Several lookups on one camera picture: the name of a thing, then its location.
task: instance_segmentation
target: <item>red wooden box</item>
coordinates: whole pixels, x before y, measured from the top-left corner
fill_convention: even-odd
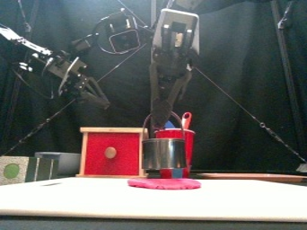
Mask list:
[[[78,176],[146,176],[142,169],[142,128],[82,128],[81,132],[83,146]]]

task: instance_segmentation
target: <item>pink cloth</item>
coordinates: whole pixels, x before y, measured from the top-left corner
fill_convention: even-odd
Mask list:
[[[138,188],[153,190],[194,190],[200,189],[202,184],[193,179],[147,179],[134,178],[129,180],[129,185]]]

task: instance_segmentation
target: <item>red cup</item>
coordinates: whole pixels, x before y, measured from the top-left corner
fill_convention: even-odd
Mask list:
[[[189,178],[191,161],[194,155],[196,132],[190,129],[185,131],[181,128],[167,128],[157,132],[157,138],[183,138],[185,132],[185,148],[187,167],[183,169],[161,169],[161,178]]]

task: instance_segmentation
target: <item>red handle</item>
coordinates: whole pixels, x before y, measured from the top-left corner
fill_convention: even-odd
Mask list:
[[[191,112],[186,112],[183,114],[183,129],[189,129],[190,128],[190,123],[191,123],[191,118],[193,118],[193,113]]]

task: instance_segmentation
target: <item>white table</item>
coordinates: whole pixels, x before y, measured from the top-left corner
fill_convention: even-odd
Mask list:
[[[289,223],[290,229],[298,224],[307,229],[307,187],[249,180],[201,182],[197,190],[139,189],[127,185],[127,179],[78,177],[5,185],[0,216],[7,221],[0,226],[21,219],[65,217],[145,224]]]

